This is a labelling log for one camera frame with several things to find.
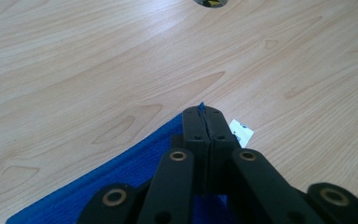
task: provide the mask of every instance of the wooden table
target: wooden table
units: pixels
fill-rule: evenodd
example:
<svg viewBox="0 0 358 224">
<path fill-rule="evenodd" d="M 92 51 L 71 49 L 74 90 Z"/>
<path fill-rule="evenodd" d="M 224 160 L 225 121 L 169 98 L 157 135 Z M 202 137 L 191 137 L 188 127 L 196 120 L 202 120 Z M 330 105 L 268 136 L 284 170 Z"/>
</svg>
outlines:
<svg viewBox="0 0 358 224">
<path fill-rule="evenodd" d="M 201 101 L 358 196 L 358 1 L 0 0 L 0 223 Z"/>
</svg>

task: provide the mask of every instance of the blue towel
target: blue towel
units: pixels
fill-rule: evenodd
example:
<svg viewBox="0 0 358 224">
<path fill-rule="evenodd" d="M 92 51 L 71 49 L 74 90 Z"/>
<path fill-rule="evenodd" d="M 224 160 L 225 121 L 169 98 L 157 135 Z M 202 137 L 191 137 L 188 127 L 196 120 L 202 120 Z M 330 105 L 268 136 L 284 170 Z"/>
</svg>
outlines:
<svg viewBox="0 0 358 224">
<path fill-rule="evenodd" d="M 82 209 L 95 192 L 112 183 L 138 187 L 157 170 L 161 155 L 170 148 L 171 135 L 182 133 L 178 115 L 143 141 L 111 161 L 81 176 L 7 220 L 7 224 L 76 223 Z M 231 223 L 225 203 L 219 196 L 195 196 L 193 223 Z"/>
</svg>

